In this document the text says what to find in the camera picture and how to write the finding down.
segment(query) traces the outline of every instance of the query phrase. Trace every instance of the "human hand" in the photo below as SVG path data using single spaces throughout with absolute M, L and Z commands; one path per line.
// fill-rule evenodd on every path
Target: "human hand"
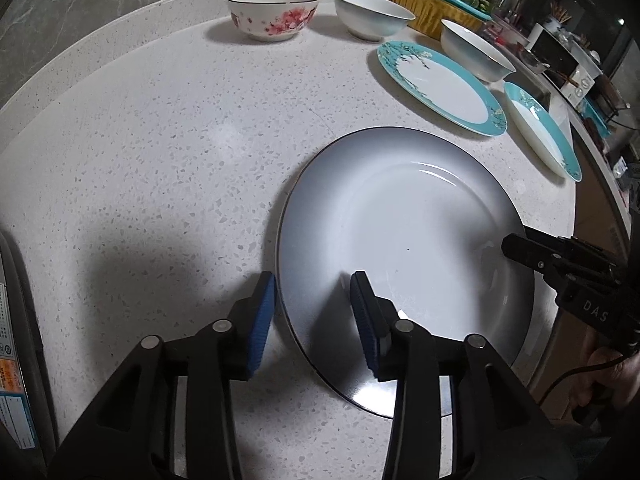
M 603 364 L 622 355 L 606 346 L 597 348 L 597 345 L 598 333 L 589 327 L 582 345 L 583 366 Z M 569 391 L 569 405 L 572 410 L 591 402 L 594 383 L 600 383 L 613 390 L 611 403 L 616 410 L 626 408 L 640 388 L 640 353 L 611 368 L 577 374 Z

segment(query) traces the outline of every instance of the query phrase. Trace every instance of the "cable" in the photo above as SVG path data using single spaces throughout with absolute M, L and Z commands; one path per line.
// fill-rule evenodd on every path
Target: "cable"
M 564 381 L 567 377 L 571 377 L 572 375 L 575 375 L 575 374 L 582 374 L 585 372 L 595 372 L 597 370 L 604 370 L 605 368 L 611 368 L 612 366 L 620 364 L 625 359 L 626 359 L 626 356 L 621 355 L 620 357 L 616 357 L 615 359 L 613 359 L 613 361 L 607 361 L 606 363 L 602 363 L 599 365 L 581 366 L 579 368 L 572 368 L 571 370 L 566 371 L 564 374 L 559 376 L 555 381 L 553 381 L 551 383 L 551 386 L 549 386 L 546 389 L 545 393 L 542 395 L 542 397 L 540 397 L 540 400 L 538 401 L 538 405 L 542 406 L 542 403 L 545 402 L 546 398 L 549 396 L 551 391 L 556 386 L 558 386 L 558 384 Z
M 618 126 L 622 126 L 623 128 L 626 128 L 627 130 L 631 130 L 632 132 L 640 132 L 640 128 L 632 128 L 631 126 L 626 126 L 626 124 L 619 123 L 618 121 L 614 121 L 613 119 L 609 119 L 609 121 L 607 122 L 616 123 Z

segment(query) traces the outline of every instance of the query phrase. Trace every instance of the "gray gradient plate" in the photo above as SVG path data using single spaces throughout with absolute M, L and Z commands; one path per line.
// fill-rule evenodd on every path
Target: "gray gradient plate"
M 500 250 L 514 232 L 524 228 L 505 191 L 450 142 L 396 127 L 342 137 L 300 174 L 280 222 L 276 267 L 293 333 L 332 388 L 392 416 L 396 384 L 367 368 L 349 303 L 349 277 L 365 270 L 401 316 L 435 335 L 483 334 L 512 364 L 534 287 L 533 272 Z

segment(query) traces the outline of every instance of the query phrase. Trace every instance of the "metal bolt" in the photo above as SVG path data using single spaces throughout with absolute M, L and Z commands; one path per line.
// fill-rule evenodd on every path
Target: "metal bolt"
M 396 321 L 396 330 L 400 332 L 411 332 L 414 329 L 414 324 L 408 319 L 398 319 Z
M 142 341 L 140 341 L 140 346 L 147 350 L 151 350 L 152 348 L 158 346 L 159 342 L 160 338 L 157 335 L 148 335 Z
M 213 330 L 216 332 L 228 332 L 232 326 L 228 319 L 219 319 L 213 324 Z
M 473 348 L 484 348 L 484 345 L 486 345 L 486 339 L 479 334 L 470 335 L 467 341 Z

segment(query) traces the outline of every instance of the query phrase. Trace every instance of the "white bowl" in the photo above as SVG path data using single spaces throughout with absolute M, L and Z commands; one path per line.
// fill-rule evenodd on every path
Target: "white bowl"
M 237 28 L 259 41 L 283 41 L 302 30 L 320 0 L 226 0 Z
M 389 0 L 334 0 L 335 13 L 351 34 L 366 41 L 382 41 L 415 20 L 412 12 Z
M 449 20 L 442 20 L 442 25 L 442 49 L 476 77 L 495 83 L 516 71 L 503 53 L 468 28 Z

